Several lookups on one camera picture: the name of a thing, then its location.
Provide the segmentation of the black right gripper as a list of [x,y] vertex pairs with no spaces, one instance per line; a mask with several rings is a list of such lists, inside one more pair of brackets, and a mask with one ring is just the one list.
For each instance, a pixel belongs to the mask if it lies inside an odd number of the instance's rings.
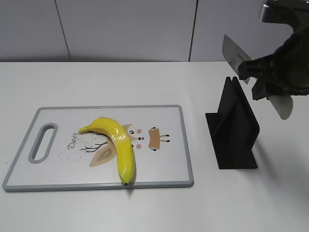
[[238,67],[238,76],[243,81],[256,78],[252,87],[255,101],[271,95],[308,95],[309,32],[292,34],[273,54],[243,61]]

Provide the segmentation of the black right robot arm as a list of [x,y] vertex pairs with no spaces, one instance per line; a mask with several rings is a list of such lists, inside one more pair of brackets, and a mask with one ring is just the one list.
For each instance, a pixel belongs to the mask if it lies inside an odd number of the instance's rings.
[[266,0],[262,22],[286,24],[292,35],[274,53],[243,61],[239,79],[256,78],[254,100],[309,93],[309,3],[306,0]]

